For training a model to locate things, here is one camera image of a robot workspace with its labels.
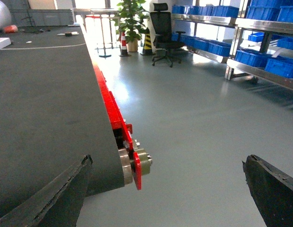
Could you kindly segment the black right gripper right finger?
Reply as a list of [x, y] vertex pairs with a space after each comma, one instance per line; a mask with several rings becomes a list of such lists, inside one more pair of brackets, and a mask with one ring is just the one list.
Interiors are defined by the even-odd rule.
[[293, 178], [264, 159], [242, 163], [250, 194], [268, 227], [293, 227]]

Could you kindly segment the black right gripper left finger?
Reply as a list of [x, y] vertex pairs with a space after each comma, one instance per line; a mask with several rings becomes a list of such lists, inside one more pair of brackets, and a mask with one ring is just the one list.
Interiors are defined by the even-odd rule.
[[0, 227], [75, 227], [92, 171], [81, 157], [40, 191], [0, 218]]

